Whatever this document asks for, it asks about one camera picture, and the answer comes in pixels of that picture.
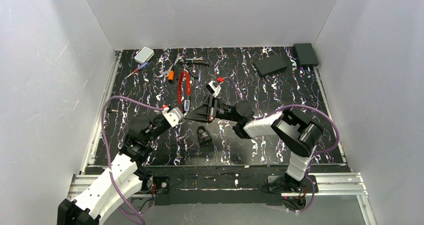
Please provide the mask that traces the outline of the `black padlock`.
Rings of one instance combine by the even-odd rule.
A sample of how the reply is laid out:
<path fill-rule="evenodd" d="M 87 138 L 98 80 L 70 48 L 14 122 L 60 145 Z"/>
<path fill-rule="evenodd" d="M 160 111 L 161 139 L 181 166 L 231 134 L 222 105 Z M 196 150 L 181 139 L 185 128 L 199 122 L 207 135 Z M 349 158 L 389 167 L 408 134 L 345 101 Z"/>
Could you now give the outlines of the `black padlock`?
<path fill-rule="evenodd" d="M 212 136 L 204 126 L 198 126 L 196 129 L 196 133 L 200 147 L 206 147 L 213 142 Z"/>

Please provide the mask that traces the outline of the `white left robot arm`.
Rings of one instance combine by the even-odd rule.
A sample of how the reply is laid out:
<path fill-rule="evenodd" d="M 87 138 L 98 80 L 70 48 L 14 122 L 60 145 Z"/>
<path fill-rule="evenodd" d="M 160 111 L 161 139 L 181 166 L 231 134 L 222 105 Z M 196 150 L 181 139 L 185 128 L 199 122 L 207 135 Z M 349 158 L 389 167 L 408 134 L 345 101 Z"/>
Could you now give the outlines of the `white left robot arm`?
<path fill-rule="evenodd" d="M 171 111 L 163 111 L 152 119 L 136 117 L 108 168 L 73 200 L 66 198 L 59 204 L 57 224 L 103 225 L 115 210 L 141 191 L 148 178 L 143 163 L 153 151 L 152 141 L 181 119 L 181 115 Z"/>

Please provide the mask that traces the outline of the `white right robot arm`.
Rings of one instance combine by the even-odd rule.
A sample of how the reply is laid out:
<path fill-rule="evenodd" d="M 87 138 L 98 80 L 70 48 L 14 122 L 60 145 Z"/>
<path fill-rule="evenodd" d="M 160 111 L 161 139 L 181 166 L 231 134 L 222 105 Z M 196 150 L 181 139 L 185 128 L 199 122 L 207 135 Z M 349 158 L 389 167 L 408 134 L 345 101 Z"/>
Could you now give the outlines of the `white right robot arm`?
<path fill-rule="evenodd" d="M 188 112 L 185 118 L 199 123 L 211 123 L 214 119 L 235 122 L 232 129 L 241 139 L 279 137 L 290 150 L 290 160 L 284 179 L 268 185 L 268 192 L 302 190 L 309 163 L 323 136 L 322 126 L 305 117 L 301 111 L 296 111 L 294 106 L 263 118 L 255 118 L 254 114 L 246 100 L 229 105 L 211 95 L 201 106 Z"/>

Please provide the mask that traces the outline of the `red cable lock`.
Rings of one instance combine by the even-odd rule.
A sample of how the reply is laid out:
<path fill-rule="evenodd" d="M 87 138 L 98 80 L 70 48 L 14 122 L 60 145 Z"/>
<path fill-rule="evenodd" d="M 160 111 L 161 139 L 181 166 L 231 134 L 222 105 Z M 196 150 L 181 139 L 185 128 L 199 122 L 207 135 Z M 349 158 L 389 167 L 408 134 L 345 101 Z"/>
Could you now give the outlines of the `red cable lock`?
<path fill-rule="evenodd" d="M 182 110 L 188 113 L 191 109 L 191 77 L 184 69 L 179 76 L 177 86 L 177 102 L 182 106 Z"/>

